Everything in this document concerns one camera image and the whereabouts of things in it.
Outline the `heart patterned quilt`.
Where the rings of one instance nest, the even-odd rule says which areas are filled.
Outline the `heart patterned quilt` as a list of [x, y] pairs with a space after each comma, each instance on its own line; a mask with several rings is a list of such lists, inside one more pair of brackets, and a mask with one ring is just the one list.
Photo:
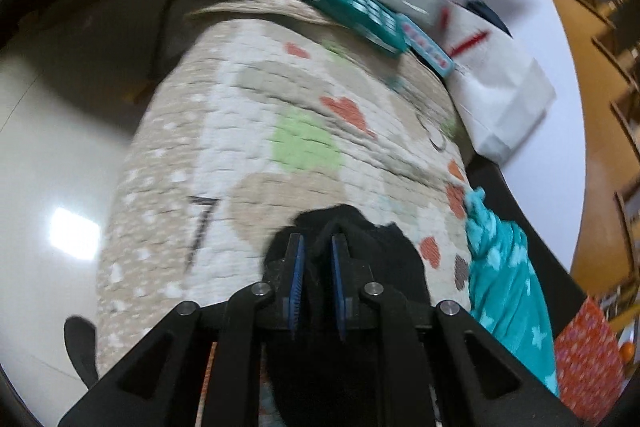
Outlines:
[[397, 287], [470, 302], [454, 106], [412, 55], [397, 60], [298, 0], [191, 14], [116, 188], [98, 272], [105, 372], [176, 303], [220, 303], [257, 280], [274, 236], [345, 205], [414, 248]]

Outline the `teal star blanket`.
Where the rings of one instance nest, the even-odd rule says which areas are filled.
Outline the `teal star blanket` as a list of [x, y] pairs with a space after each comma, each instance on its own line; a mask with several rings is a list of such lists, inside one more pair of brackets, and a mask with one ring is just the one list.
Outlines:
[[485, 206], [480, 187], [465, 193], [464, 207], [471, 315], [557, 395], [551, 321], [527, 236]]

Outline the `black pants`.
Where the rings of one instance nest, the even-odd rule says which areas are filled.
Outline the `black pants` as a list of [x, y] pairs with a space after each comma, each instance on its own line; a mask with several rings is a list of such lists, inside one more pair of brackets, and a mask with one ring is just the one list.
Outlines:
[[374, 279], [415, 303], [428, 303], [424, 264], [395, 223], [375, 225], [351, 205], [299, 213], [277, 231], [265, 265], [284, 258], [288, 240], [305, 241], [302, 316], [293, 335], [265, 345], [274, 407], [287, 426], [361, 426], [380, 421], [384, 390], [375, 384], [383, 349], [370, 336], [341, 339], [335, 323], [331, 239], [345, 236], [349, 256], [367, 262]]

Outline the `light blue shapes box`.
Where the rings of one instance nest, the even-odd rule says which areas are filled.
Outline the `light blue shapes box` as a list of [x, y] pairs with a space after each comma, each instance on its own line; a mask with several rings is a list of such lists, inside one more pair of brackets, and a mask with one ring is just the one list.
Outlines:
[[398, 14], [397, 19], [409, 48], [430, 66], [438, 77], [446, 79], [454, 70], [451, 57], [407, 15]]

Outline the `red patterned box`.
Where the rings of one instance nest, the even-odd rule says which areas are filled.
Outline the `red patterned box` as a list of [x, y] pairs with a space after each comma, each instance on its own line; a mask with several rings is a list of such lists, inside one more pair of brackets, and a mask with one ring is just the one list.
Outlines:
[[597, 426], [623, 388], [623, 361], [610, 325], [591, 298], [554, 340], [560, 400], [587, 426]]

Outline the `teal long package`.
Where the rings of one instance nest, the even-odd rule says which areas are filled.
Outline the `teal long package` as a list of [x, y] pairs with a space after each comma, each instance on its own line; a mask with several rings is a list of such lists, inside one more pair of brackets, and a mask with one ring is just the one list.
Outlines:
[[409, 46], [396, 14], [378, 0], [305, 1], [392, 57], [408, 51]]

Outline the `white paper shopping bag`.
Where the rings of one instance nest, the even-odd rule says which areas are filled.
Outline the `white paper shopping bag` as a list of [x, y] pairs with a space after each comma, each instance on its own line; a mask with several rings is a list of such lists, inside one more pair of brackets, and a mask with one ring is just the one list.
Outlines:
[[445, 80], [475, 153], [507, 162], [556, 98], [548, 76], [516, 38], [511, 18], [533, 0], [446, 0], [438, 42], [454, 62]]

